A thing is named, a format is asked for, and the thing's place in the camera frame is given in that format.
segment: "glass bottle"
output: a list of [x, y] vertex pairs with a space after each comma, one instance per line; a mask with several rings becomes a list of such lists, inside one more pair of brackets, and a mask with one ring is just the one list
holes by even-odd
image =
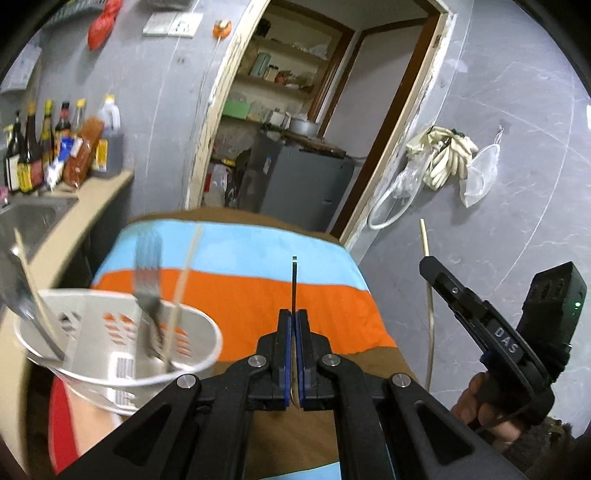
[[72, 135], [72, 124], [70, 123], [70, 102], [61, 104], [60, 119], [55, 128], [55, 152], [54, 158], [60, 156], [61, 139]]
[[31, 193], [43, 183], [43, 162], [41, 149], [35, 132], [37, 106], [28, 105], [27, 126], [25, 127], [25, 148], [18, 162], [18, 182], [23, 193]]
[[74, 113], [74, 121], [72, 122], [72, 135], [74, 137], [78, 136], [80, 130], [82, 130], [82, 125], [84, 125], [84, 111], [86, 109], [86, 99], [81, 98], [76, 102], [76, 111]]
[[47, 172], [47, 167], [53, 163], [56, 149], [53, 130], [51, 129], [51, 117], [53, 114], [53, 100], [45, 100], [45, 115], [43, 116], [43, 126], [41, 127], [41, 138], [39, 146], [41, 148], [41, 159], [43, 162], [43, 176]]
[[25, 139], [21, 132], [21, 118], [20, 111], [16, 111], [15, 121], [12, 126], [12, 135], [8, 143], [6, 157], [4, 159], [4, 176], [8, 190], [17, 192], [20, 189], [18, 183], [18, 162], [21, 159], [21, 154], [25, 148]]

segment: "green container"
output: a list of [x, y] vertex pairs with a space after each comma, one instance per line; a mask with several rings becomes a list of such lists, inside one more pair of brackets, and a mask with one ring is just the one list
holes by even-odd
[[227, 100], [223, 107], [222, 115], [245, 119], [250, 107], [250, 103]]

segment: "metal pot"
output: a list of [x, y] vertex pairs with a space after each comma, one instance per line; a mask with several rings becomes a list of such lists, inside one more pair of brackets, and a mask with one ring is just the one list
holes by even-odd
[[289, 127], [290, 132], [303, 137], [315, 138], [318, 134], [318, 124], [310, 122], [309, 120], [301, 120], [299, 118], [291, 118]]

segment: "wooden chopstick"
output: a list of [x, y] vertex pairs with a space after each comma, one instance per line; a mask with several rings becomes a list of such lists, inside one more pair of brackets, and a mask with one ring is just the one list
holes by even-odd
[[178, 323], [178, 318], [180, 317], [181, 308], [180, 304], [183, 300], [185, 290], [187, 288], [187, 282], [189, 280], [189, 272], [191, 271], [191, 263], [193, 262], [193, 257], [195, 256], [195, 252], [197, 251], [197, 247], [199, 246], [199, 242], [201, 241], [201, 237], [203, 236], [203, 226], [201, 223], [197, 224], [197, 228], [195, 229], [195, 234], [193, 235], [193, 239], [191, 240], [191, 245], [189, 246], [189, 251], [187, 252], [187, 258], [185, 259], [185, 265], [183, 271], [181, 272], [180, 276], [177, 280], [177, 285], [174, 289], [173, 295], [173, 308], [168, 315], [168, 322], [166, 325], [166, 337], [164, 338], [164, 348], [162, 351], [162, 361], [164, 363], [164, 373], [170, 371], [170, 357], [172, 354], [172, 348], [175, 343], [175, 330]]
[[[429, 242], [427, 241], [427, 227], [425, 220], [420, 219], [421, 225], [421, 240], [423, 241], [423, 253], [425, 257], [429, 254]], [[431, 376], [433, 374], [433, 357], [435, 355], [435, 312], [433, 310], [433, 288], [429, 282], [427, 283], [427, 321], [429, 325], [429, 353], [427, 357], [427, 376], [425, 378], [425, 390], [429, 391], [431, 388]]]
[[18, 258], [21, 260], [22, 270], [25, 272], [25, 278], [27, 279], [27, 283], [29, 284], [29, 288], [31, 289], [31, 294], [33, 295], [33, 300], [35, 301], [35, 305], [37, 306], [37, 314], [39, 315], [39, 322], [41, 326], [45, 329], [47, 334], [51, 337], [51, 339], [56, 343], [57, 347], [62, 350], [62, 352], [66, 353], [67, 344], [61, 345], [61, 340], [63, 337], [59, 336], [56, 333], [54, 326], [49, 321], [49, 317], [47, 316], [47, 311], [45, 309], [45, 304], [39, 295], [39, 291], [37, 290], [37, 286], [35, 285], [35, 279], [33, 279], [33, 272], [31, 272], [31, 267], [27, 262], [27, 256], [25, 255], [25, 248], [22, 241], [21, 233], [18, 231], [17, 228], [14, 229], [14, 238], [17, 241], [18, 247]]

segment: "white bag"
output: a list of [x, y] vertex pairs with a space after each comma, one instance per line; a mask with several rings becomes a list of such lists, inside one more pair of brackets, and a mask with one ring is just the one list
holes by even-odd
[[460, 198], [466, 208], [483, 199], [496, 180], [502, 133], [501, 127], [495, 142], [480, 150], [468, 164], [466, 180], [460, 180]]

